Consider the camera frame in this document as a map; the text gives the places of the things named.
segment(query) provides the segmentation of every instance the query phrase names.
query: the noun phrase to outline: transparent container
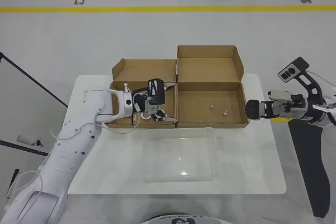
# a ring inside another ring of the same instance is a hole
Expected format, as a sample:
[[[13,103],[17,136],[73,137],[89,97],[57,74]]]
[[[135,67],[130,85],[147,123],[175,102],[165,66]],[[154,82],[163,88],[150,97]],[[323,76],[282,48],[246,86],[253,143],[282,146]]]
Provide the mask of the transparent container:
[[[213,128],[145,130],[144,181],[211,181],[217,172],[215,149]]]

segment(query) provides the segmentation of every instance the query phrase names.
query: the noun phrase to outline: box lid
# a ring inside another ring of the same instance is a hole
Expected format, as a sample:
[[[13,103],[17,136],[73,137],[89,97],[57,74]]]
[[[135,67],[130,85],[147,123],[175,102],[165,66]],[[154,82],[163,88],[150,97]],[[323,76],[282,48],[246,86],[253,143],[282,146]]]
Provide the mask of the box lid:
[[[178,82],[240,82],[244,74],[237,48],[178,46]]]
[[[121,59],[112,68],[113,81],[148,82],[160,78],[175,82],[176,59]]]

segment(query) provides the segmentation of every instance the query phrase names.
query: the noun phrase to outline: black frame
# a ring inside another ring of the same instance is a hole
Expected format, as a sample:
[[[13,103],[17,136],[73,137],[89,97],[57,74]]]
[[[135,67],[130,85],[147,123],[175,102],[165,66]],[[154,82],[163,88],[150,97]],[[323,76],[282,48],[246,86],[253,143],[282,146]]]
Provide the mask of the black frame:
[[[30,80],[32,80],[33,82],[35,82],[38,86],[40,86],[43,90],[45,90],[52,97],[54,97],[62,105],[64,105],[65,107],[68,107],[67,104],[65,104],[62,100],[60,100],[57,96],[55,96],[52,92],[50,92],[47,88],[45,88],[42,84],[40,84],[37,80],[35,80],[34,78],[32,78],[29,74],[27,74],[24,70],[22,70],[17,64],[15,64],[13,61],[11,61],[10,59],[8,59],[3,53],[0,52],[0,62],[1,62],[2,59],[4,59],[7,62],[9,62],[12,66],[14,66],[16,69],[18,69],[27,78],[29,78]],[[10,147],[10,148],[15,148],[17,150],[31,152],[31,153],[42,155],[42,156],[47,156],[48,155],[46,152],[41,152],[41,151],[38,151],[38,150],[33,150],[31,148],[27,148],[27,147],[24,147],[24,146],[19,146],[17,144],[5,142],[5,141],[2,141],[2,140],[0,140],[0,145],[1,146],[6,146],[6,147]]]

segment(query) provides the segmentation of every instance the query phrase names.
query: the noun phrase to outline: white table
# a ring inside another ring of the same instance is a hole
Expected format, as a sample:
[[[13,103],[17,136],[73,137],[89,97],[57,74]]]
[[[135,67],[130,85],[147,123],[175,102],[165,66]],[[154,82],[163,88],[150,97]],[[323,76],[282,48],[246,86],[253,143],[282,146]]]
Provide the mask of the white table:
[[[80,113],[83,91],[109,86],[111,76],[79,76],[67,114]],[[257,75],[244,74],[246,100],[264,100]],[[283,194],[286,184],[269,120],[242,129],[216,129],[220,174],[213,181],[146,183],[142,179],[144,130],[118,135],[103,130],[74,178],[69,194]]]

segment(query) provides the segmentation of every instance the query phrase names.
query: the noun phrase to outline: open cardboard box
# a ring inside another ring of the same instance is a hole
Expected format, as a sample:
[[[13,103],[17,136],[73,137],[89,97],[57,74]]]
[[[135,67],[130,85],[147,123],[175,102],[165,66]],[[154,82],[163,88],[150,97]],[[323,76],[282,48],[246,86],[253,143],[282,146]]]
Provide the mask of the open cardboard box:
[[[249,124],[241,84],[244,67],[235,46],[178,46],[177,55],[178,128]]]
[[[176,60],[175,59],[121,59],[112,68],[113,82],[110,86],[113,90],[123,90],[127,82],[131,90],[148,87],[148,80],[160,78],[165,82],[175,82]],[[176,86],[170,87],[165,92],[166,103],[160,105],[166,114],[176,118],[177,104]],[[117,97],[112,94],[113,114],[118,113]],[[131,128],[132,118],[121,118],[107,124],[112,128]],[[175,128],[174,122],[155,122],[153,119],[143,120],[141,118],[137,128]]]

